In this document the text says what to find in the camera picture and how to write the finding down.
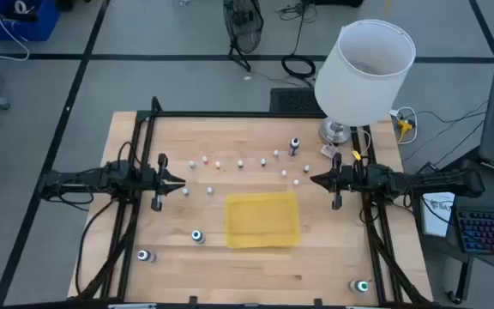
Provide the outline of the white lamp with shade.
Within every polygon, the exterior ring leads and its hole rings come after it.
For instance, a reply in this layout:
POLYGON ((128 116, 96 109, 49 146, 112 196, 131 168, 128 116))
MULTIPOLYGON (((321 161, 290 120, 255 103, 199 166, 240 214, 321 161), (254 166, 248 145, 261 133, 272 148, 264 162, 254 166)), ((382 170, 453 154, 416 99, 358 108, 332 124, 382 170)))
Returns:
POLYGON ((344 143, 353 127, 384 119, 415 58, 413 40, 395 24, 367 19, 342 27, 314 86, 326 115, 323 140, 344 143))

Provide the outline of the blue plastic crate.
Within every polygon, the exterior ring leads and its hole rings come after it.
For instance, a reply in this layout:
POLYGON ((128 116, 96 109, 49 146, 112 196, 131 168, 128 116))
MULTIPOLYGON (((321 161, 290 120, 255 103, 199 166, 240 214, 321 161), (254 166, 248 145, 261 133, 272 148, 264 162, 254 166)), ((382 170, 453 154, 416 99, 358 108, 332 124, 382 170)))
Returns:
POLYGON ((47 41, 59 16, 55 0, 0 0, 0 41, 47 41))

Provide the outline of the white paper sheet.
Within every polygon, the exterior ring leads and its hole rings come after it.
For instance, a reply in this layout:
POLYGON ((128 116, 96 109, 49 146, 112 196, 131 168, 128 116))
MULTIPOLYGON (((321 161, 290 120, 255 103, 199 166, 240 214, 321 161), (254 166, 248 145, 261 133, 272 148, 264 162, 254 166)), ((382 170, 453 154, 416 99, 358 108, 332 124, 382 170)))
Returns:
POLYGON ((445 238, 455 194, 451 192, 426 193, 420 199, 423 210, 423 233, 445 238))

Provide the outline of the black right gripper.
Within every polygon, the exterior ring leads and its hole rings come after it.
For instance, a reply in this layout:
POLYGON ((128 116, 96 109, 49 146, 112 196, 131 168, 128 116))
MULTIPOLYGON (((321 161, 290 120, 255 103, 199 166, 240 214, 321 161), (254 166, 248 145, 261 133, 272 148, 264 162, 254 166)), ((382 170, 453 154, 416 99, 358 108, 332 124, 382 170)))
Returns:
POLYGON ((351 190, 351 185, 354 182, 353 177, 353 166, 343 165, 341 153, 336 153, 332 159, 332 169, 325 173, 311 176, 310 179, 312 181, 322 181, 317 182, 317 184, 327 192, 334 193, 332 209, 340 209, 342 206, 342 196, 340 193, 344 190, 351 190))

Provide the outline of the black floor vent grate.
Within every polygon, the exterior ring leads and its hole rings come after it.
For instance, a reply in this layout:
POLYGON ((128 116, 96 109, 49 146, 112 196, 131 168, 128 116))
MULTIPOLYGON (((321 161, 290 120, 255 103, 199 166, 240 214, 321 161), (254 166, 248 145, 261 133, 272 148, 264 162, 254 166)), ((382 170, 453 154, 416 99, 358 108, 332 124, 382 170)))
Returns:
POLYGON ((323 114, 310 88, 272 88, 269 111, 323 114))

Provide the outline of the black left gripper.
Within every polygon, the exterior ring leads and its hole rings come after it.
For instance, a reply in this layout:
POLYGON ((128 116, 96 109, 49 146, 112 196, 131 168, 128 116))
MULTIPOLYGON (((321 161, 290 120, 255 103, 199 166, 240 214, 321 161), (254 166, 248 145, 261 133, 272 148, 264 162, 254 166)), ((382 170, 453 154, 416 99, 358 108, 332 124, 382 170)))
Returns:
POLYGON ((142 165, 142 182, 144 191, 153 191, 154 198, 151 202, 151 209, 154 211, 161 211, 163 208, 162 198, 169 193, 185 187, 185 179, 181 179, 172 175, 166 170, 168 165, 168 158, 165 154, 159 154, 158 156, 158 168, 151 167, 148 163, 142 165), (179 184, 167 184, 165 183, 164 175, 166 174, 166 181, 179 184))

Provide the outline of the yellow translucent plastic bin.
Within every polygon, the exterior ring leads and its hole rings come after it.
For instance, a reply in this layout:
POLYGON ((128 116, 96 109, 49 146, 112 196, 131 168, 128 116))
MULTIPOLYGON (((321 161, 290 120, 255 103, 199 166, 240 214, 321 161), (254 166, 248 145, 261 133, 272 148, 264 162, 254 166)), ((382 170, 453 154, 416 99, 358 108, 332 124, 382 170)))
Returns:
POLYGON ((293 192, 236 194, 225 202, 226 245, 233 249, 292 247, 301 242, 293 192))

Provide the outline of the black floor fan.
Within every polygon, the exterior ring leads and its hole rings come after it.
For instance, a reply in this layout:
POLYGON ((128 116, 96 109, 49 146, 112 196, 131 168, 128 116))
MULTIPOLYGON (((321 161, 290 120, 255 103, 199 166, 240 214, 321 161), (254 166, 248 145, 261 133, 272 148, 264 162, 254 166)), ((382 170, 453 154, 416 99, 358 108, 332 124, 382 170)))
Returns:
POLYGON ((245 55, 260 44, 264 20, 258 0, 223 0, 223 14, 230 45, 227 56, 251 72, 245 55))

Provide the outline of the backlit computer keyboard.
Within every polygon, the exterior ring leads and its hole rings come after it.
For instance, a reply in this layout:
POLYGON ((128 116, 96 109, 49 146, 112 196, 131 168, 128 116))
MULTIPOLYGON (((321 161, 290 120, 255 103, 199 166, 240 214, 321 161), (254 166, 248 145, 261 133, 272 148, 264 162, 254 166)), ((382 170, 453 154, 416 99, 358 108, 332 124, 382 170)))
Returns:
POLYGON ((455 211, 456 233, 467 253, 494 254, 494 210, 455 211))

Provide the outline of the black aluminium table frame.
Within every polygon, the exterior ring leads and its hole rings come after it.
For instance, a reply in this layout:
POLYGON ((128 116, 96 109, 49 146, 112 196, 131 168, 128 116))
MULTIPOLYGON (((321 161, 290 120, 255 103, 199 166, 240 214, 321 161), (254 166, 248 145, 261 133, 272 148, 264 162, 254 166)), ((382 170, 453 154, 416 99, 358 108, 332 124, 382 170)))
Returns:
POLYGON ((151 193, 142 195, 132 249, 117 261, 103 295, 155 303, 184 303, 195 297, 200 304, 243 306, 310 305, 315 300, 377 306, 406 300, 367 239, 358 216, 361 196, 345 193, 342 208, 333 210, 332 196, 310 180, 330 166, 320 152, 319 124, 318 118, 305 115, 162 112, 155 121, 149 159, 166 154, 171 173, 186 180, 190 194, 170 194, 160 212, 150 207, 151 193), (294 137, 299 148, 290 156, 294 137), (204 155, 208 164, 202 162, 204 155), (265 167, 261 158, 267 160, 265 167), (239 160, 243 168, 238 168, 239 160), (194 169, 190 161, 196 163, 194 169), (286 177, 281 177, 282 170, 286 177), (209 186, 214 188, 212 195, 207 194, 209 186), (298 245, 251 249, 226 245, 226 197, 255 192, 297 195, 302 232, 298 245), (203 244, 192 239, 194 230, 205 234, 203 244), (140 261, 140 250, 151 251, 156 260, 140 261), (353 293, 349 282, 356 280, 367 281, 369 291, 353 293))

